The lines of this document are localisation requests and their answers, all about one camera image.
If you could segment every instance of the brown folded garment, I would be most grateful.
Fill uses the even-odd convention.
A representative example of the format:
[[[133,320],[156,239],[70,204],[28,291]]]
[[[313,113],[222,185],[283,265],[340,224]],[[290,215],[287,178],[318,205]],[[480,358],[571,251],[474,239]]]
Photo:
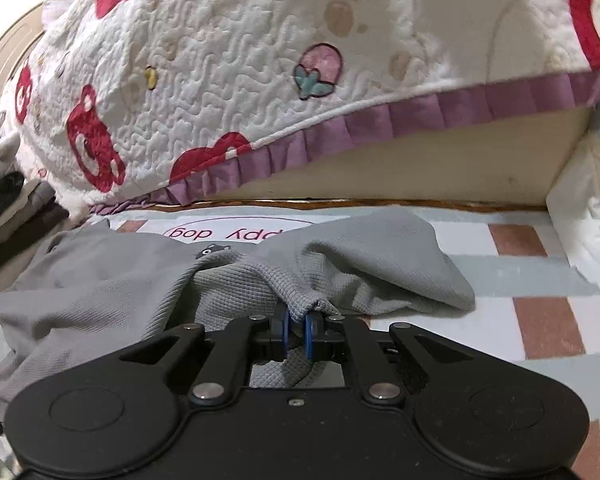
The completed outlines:
[[[11,237],[0,244],[0,268],[67,218],[69,213],[56,202],[50,202],[25,222]]]

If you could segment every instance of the pleated purple trim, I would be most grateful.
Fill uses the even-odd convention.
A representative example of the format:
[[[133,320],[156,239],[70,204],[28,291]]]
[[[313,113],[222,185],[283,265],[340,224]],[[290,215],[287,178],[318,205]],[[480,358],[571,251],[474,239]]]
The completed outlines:
[[[485,84],[376,105],[300,130],[135,199],[95,205],[91,211],[104,215],[151,204],[187,205],[370,142],[423,130],[592,107],[598,102],[600,70]]]

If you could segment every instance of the small screw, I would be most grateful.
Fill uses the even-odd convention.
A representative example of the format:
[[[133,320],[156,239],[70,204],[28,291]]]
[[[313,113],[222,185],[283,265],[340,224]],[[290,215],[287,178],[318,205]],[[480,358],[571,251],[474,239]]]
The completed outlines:
[[[199,399],[217,399],[224,394],[224,388],[218,383],[202,383],[194,386],[191,391]]]
[[[376,383],[369,388],[369,394],[376,399],[395,399],[400,395],[400,387],[391,383]]]

